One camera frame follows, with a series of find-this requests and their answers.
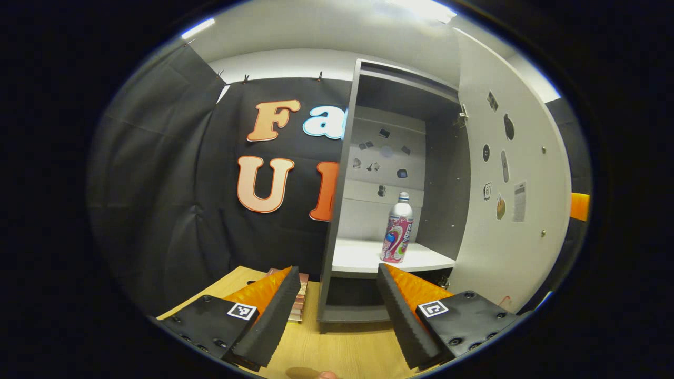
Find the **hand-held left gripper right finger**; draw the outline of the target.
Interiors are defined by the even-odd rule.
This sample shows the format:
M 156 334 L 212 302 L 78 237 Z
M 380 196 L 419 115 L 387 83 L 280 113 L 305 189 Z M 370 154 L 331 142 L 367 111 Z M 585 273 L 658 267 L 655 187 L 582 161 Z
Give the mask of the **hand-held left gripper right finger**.
M 411 369 L 445 364 L 480 348 L 522 320 L 475 291 L 453 294 L 390 264 L 377 286 Z

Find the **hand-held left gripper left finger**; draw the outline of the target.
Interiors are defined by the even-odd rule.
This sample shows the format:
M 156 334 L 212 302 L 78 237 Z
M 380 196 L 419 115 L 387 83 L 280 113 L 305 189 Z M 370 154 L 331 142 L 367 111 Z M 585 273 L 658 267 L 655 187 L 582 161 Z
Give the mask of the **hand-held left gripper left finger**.
M 300 289 L 299 267 L 290 266 L 227 296 L 200 295 L 150 321 L 214 359 L 258 372 L 277 350 Z

